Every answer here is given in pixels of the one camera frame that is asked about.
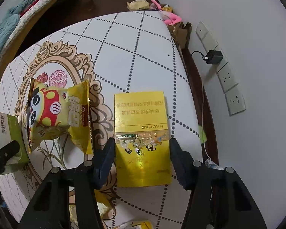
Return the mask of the green cardboard box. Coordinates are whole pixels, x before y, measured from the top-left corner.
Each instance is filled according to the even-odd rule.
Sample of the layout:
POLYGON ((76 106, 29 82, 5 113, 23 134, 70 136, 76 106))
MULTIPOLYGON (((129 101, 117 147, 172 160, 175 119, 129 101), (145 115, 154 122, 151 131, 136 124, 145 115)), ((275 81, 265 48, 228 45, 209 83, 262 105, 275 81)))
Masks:
POLYGON ((1 175, 18 171, 29 162, 29 158, 17 118, 0 112, 0 149, 13 140, 18 141, 20 150, 7 162, 5 171, 1 175))

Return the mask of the yellow cigarette box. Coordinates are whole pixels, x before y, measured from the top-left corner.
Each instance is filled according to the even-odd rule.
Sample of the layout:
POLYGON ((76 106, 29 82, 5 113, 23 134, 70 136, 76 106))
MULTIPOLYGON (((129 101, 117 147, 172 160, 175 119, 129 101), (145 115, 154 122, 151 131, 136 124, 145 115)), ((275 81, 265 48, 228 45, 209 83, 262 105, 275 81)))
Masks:
POLYGON ((169 126, 162 91, 115 94, 117 186, 171 183, 169 126))

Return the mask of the yellow panda snack bag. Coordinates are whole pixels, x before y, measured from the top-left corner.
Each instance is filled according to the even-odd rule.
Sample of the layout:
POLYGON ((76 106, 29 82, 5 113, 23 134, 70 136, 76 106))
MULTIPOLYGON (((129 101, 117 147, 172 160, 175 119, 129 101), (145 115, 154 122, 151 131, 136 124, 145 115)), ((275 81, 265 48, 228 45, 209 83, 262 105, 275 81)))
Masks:
POLYGON ((32 78, 27 103, 28 152, 33 152, 42 141, 68 134, 84 154, 92 154, 89 109, 87 80, 58 88, 32 78))

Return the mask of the black power adapter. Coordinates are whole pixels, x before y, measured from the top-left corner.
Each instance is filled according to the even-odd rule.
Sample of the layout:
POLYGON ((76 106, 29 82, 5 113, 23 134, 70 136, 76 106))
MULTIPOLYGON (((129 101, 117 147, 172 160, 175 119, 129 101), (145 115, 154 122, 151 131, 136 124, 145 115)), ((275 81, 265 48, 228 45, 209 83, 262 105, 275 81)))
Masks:
POLYGON ((216 50, 210 50, 207 52, 206 55, 203 55, 200 51, 193 51, 191 53, 191 56, 194 53, 199 53, 203 61, 209 65, 218 65, 224 57, 221 51, 216 51, 216 50))

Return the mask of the white patterned table cloth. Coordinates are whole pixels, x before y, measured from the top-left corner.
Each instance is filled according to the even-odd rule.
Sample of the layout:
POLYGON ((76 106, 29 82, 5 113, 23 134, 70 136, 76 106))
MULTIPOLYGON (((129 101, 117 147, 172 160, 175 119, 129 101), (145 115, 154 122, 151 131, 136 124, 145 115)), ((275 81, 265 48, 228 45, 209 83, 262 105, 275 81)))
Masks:
MULTIPOLYGON (((189 81, 172 36, 158 11, 120 12, 75 23, 37 41, 12 60, 0 81, 0 112, 26 121, 31 77, 65 88, 92 77, 94 146, 114 132, 114 94, 163 91, 169 136, 193 159, 202 160, 198 120, 189 81)), ((92 155, 63 136, 42 142, 20 170, 0 176, 0 191, 17 222, 48 171, 69 169, 92 155)), ((181 228, 190 191, 171 184, 146 188, 116 186, 115 168, 103 194, 113 204, 104 226, 147 219, 154 228, 181 228)))

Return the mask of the pink plush toy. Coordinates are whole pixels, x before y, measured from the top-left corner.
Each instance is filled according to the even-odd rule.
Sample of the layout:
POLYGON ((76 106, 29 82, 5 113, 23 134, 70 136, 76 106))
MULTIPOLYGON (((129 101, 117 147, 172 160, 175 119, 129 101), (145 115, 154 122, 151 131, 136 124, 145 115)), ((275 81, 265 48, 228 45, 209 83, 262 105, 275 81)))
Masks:
POLYGON ((161 5, 157 1, 151 0, 151 3, 157 7, 166 25, 175 25, 182 22, 182 18, 180 16, 172 12, 162 10, 161 5))

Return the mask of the red bed sheet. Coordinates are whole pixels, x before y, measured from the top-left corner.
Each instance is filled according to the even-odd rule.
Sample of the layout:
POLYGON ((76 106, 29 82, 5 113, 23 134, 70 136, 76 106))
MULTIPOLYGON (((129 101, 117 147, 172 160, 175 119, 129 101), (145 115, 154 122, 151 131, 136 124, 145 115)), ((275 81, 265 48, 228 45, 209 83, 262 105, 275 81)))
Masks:
POLYGON ((23 8, 20 9, 19 15, 22 17, 33 5, 35 5, 39 0, 27 0, 23 8))

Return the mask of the white wall socket strip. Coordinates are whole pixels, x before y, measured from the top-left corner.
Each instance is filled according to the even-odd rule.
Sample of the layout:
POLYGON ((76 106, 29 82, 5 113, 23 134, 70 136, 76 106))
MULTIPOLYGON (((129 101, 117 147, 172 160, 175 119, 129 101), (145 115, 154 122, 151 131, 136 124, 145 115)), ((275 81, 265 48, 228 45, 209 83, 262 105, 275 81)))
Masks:
POLYGON ((212 66, 215 66, 215 73, 225 95, 229 115, 244 112, 246 106, 241 85, 236 71, 229 62, 224 50, 203 21, 198 23, 195 31, 207 54, 210 51, 217 51, 223 55, 223 58, 217 64, 212 64, 212 66))

